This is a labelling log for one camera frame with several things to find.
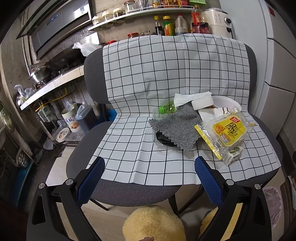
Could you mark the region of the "yellow snack packet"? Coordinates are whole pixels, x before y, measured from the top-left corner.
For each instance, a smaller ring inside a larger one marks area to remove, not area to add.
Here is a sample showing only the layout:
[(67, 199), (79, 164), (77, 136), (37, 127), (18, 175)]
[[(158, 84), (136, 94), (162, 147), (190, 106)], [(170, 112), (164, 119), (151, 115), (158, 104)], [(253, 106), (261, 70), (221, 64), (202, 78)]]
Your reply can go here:
[(211, 109), (201, 109), (201, 117), (205, 117), (201, 124), (195, 125), (195, 130), (205, 141), (214, 156), (223, 161), (226, 150), (242, 146), (243, 140), (257, 124), (248, 121), (241, 111), (232, 110), (216, 116)]

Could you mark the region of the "grey cleaning cloth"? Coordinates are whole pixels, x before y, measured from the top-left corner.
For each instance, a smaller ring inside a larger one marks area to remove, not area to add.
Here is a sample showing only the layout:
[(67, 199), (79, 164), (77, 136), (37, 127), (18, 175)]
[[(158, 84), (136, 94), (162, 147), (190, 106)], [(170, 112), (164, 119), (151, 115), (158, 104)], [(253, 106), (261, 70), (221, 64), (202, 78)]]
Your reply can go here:
[(175, 113), (161, 120), (153, 118), (149, 120), (149, 124), (155, 132), (162, 132), (184, 151), (190, 151), (200, 137), (195, 130), (195, 125), (201, 123), (200, 115), (193, 109), (190, 102), (179, 106)]

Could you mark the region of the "orange white paper bowl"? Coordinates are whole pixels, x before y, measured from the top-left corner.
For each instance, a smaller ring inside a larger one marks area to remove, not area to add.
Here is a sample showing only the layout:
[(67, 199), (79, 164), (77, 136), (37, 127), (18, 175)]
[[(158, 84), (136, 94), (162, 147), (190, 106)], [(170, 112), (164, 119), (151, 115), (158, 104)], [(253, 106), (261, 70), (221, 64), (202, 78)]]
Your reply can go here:
[(213, 105), (211, 106), (211, 110), (215, 114), (223, 115), (232, 110), (242, 111), (241, 105), (229, 97), (213, 96), (212, 98)]

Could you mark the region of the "white paper tissue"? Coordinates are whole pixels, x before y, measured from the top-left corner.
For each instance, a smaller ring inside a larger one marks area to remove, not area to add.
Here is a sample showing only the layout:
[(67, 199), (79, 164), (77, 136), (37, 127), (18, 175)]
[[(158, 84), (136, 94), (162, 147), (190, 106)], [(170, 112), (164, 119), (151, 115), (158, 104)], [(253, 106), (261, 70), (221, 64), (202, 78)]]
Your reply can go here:
[(175, 107), (179, 107), (179, 106), (182, 106), (190, 101), (193, 101), (195, 99), (198, 99), (198, 98), (201, 98), (201, 97), (204, 97), (204, 96), (211, 96), (211, 92), (203, 92), (203, 93), (196, 93), (196, 94), (189, 94), (189, 95), (183, 95), (183, 94), (178, 94), (176, 93), (175, 94), (175, 97), (174, 97), (174, 106)]

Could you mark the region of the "green plastic bottle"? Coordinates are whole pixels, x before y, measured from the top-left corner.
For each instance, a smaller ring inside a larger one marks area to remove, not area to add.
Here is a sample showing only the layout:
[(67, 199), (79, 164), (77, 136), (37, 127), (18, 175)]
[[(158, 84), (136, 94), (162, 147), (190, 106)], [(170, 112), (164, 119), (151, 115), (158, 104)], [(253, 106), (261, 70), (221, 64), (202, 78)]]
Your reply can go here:
[(173, 101), (170, 101), (168, 104), (159, 106), (152, 111), (152, 118), (155, 120), (161, 120), (166, 116), (175, 113), (176, 107)]

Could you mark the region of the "white sponge block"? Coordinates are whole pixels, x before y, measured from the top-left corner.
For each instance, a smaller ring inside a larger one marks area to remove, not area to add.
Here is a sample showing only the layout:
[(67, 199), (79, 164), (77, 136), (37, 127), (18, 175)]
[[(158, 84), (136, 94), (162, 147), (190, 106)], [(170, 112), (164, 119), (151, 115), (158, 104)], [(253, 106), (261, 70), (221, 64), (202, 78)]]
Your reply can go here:
[(212, 106), (214, 101), (212, 96), (209, 94), (191, 101), (191, 104), (194, 110), (200, 110)]

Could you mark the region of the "yellow fuzzy slipper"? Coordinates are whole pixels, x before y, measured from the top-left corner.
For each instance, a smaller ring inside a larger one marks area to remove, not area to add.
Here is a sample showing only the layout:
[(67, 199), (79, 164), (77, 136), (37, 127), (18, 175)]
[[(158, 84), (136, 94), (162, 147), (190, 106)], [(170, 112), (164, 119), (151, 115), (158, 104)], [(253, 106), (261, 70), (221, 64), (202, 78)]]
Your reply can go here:
[(186, 240), (181, 219), (158, 205), (136, 209), (125, 220), (122, 233), (125, 240)]

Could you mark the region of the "white paper bucket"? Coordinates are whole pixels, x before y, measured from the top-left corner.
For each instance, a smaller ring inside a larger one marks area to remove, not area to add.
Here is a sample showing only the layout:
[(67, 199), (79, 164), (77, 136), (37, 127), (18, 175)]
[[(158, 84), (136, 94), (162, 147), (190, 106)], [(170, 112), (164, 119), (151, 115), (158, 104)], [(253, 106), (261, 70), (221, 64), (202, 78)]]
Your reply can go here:
[(78, 111), (78, 106), (76, 103), (69, 103), (67, 106), (62, 110), (62, 117), (66, 121), (67, 126), (69, 127), (70, 131), (73, 133), (78, 132), (81, 130), (78, 121), (76, 120), (75, 116)]

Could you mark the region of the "dark oil jug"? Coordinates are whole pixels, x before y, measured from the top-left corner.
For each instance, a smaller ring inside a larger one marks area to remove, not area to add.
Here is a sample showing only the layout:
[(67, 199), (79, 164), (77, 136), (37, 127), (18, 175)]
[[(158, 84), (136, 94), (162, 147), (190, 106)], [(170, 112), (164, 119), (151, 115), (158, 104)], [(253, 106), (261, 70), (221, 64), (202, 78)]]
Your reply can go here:
[(78, 121), (79, 126), (82, 128), (83, 133), (87, 134), (96, 125), (97, 117), (94, 113), (92, 106), (83, 102), (75, 115), (75, 119)]

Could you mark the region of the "steel cooking pot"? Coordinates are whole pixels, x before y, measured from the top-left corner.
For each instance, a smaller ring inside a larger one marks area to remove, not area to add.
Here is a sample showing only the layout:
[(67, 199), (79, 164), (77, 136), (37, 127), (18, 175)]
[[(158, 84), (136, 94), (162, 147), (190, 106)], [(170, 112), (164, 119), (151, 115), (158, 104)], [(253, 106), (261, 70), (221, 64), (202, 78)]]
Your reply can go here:
[(29, 76), (29, 80), (33, 85), (46, 81), (51, 76), (51, 70), (47, 66), (36, 68)]

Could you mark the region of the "black wok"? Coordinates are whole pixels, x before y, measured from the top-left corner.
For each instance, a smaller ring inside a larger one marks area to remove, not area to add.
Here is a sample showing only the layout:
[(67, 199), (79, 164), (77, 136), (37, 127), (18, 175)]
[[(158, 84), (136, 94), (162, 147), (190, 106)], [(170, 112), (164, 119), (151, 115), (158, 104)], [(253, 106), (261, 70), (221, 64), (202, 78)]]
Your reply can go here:
[(66, 67), (72, 68), (84, 63), (85, 56), (80, 49), (66, 49), (46, 63), (46, 67), (58, 71)]

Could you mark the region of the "white refrigerator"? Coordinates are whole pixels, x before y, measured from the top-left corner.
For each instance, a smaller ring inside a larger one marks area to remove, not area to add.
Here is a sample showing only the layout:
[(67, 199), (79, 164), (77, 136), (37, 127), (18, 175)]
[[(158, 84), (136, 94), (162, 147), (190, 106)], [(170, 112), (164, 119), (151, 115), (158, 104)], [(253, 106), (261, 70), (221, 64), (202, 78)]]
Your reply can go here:
[(255, 54), (257, 81), (248, 111), (280, 133), (295, 97), (295, 37), (266, 1), (221, 1), (232, 21), (236, 40)]

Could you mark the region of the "red label oil bottle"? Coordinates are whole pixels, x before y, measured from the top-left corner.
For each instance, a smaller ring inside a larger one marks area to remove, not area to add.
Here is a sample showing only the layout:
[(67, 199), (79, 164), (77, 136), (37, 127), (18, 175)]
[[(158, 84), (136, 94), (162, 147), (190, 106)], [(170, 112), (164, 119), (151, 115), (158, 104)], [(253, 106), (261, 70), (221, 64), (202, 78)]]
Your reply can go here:
[(205, 13), (195, 4), (192, 10), (191, 32), (196, 34), (210, 34), (209, 24)]

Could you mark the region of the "brown vinegar jug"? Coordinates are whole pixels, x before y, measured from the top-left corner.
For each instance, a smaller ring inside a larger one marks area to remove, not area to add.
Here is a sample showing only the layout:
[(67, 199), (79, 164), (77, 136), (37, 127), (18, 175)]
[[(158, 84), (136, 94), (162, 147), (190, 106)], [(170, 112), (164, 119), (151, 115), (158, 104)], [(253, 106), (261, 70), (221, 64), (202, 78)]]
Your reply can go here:
[(175, 21), (175, 34), (183, 35), (188, 33), (188, 26), (186, 20), (183, 18), (182, 15), (178, 15), (176, 21)]

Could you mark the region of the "dark soy sauce bottle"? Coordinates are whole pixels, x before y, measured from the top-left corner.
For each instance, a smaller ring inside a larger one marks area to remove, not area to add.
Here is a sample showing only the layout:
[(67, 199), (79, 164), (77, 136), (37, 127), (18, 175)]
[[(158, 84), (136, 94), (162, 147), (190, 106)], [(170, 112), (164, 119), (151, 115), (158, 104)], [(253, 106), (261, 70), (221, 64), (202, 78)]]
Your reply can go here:
[(159, 21), (159, 16), (154, 16), (154, 21), (155, 21), (156, 35), (162, 36), (163, 35), (163, 27), (161, 25), (161, 22)]

